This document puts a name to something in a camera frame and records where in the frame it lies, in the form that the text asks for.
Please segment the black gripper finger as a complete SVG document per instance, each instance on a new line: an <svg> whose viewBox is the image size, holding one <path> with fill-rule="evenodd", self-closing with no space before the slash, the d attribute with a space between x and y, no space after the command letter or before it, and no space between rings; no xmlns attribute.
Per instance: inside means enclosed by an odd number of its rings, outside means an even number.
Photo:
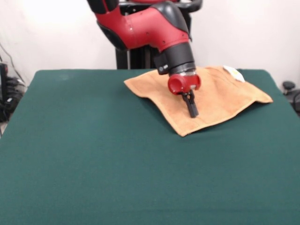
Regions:
<svg viewBox="0 0 300 225"><path fill-rule="evenodd" d="M187 105L187 109L191 118L197 117L197 107L195 104L195 95L193 91L182 92L181 96Z"/></svg>
<svg viewBox="0 0 300 225"><path fill-rule="evenodd" d="M191 117L197 117L199 115L196 103L195 103L195 95L191 90L188 95L188 106L189 106L189 113Z"/></svg>

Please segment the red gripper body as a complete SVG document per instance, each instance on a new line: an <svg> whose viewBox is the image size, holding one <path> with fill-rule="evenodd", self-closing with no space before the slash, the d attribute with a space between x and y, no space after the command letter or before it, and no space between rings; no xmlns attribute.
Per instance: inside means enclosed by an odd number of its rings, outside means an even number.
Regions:
<svg viewBox="0 0 300 225"><path fill-rule="evenodd" d="M195 71L173 74L169 77L167 83L169 91L174 95L198 90L201 84L202 81Z"/></svg>

